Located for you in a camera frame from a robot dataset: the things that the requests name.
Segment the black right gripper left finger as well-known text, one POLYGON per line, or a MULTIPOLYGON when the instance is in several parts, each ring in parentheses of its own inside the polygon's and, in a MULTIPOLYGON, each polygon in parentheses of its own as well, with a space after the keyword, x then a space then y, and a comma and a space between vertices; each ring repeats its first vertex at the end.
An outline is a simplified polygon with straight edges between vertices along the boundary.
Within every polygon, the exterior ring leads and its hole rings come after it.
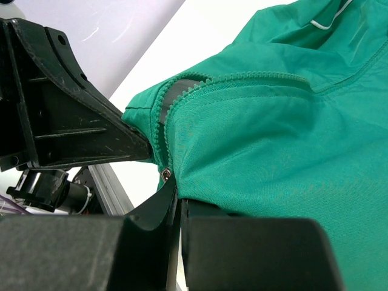
POLYGON ((6 216, 1 289, 175 290, 178 242, 174 176, 124 216, 6 216))

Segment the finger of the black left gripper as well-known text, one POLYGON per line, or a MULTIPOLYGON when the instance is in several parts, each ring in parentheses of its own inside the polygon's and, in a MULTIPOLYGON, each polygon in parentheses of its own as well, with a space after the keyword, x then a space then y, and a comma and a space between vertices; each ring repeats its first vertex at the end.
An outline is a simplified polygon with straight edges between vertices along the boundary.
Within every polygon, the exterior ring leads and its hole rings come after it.
POLYGON ((64 32, 1 20, 1 169, 150 158, 148 140, 81 70, 64 32))

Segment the green jacket with white lining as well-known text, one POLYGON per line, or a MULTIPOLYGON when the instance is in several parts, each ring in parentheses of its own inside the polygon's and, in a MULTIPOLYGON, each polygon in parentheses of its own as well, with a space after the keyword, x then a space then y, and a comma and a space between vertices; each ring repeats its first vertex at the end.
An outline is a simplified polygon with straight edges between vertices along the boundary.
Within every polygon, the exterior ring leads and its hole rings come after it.
POLYGON ((123 121, 181 198, 306 217, 347 290, 387 289, 387 2, 258 10, 217 55, 137 94, 123 121))

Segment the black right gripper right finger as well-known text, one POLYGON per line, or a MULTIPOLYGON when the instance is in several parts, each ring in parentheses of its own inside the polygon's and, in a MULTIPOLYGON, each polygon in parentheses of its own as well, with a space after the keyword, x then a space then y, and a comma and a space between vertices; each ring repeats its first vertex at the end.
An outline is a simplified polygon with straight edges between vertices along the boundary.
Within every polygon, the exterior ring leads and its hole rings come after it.
POLYGON ((329 239, 314 220, 229 215, 182 201, 189 290, 344 290, 329 239))

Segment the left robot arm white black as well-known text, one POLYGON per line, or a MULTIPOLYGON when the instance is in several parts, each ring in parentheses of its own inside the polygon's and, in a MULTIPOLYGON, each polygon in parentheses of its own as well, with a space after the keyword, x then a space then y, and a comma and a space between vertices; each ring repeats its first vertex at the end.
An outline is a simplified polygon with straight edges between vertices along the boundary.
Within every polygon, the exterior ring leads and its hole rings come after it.
POLYGON ((64 32, 1 20, 1 170, 22 173, 9 195, 27 207, 82 213, 93 187, 68 181, 68 169, 151 153, 87 79, 64 32))

